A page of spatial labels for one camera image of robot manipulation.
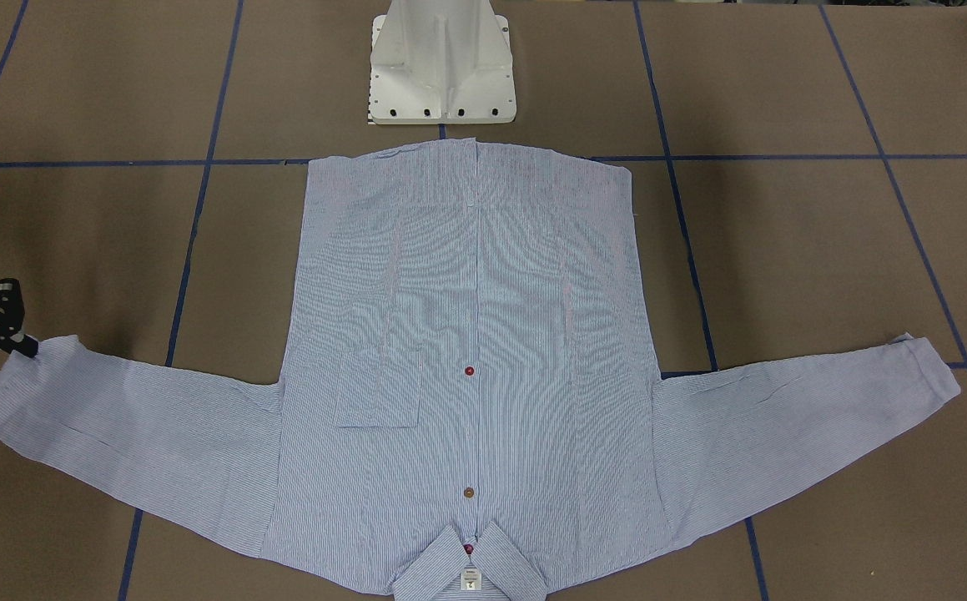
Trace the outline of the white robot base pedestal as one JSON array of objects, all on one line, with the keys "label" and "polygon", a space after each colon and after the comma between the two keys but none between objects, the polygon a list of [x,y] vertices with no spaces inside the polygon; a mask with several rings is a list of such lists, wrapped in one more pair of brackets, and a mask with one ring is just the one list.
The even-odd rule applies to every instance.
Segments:
[{"label": "white robot base pedestal", "polygon": [[371,124],[516,118],[510,24],[490,1],[393,1],[372,20],[370,65]]}]

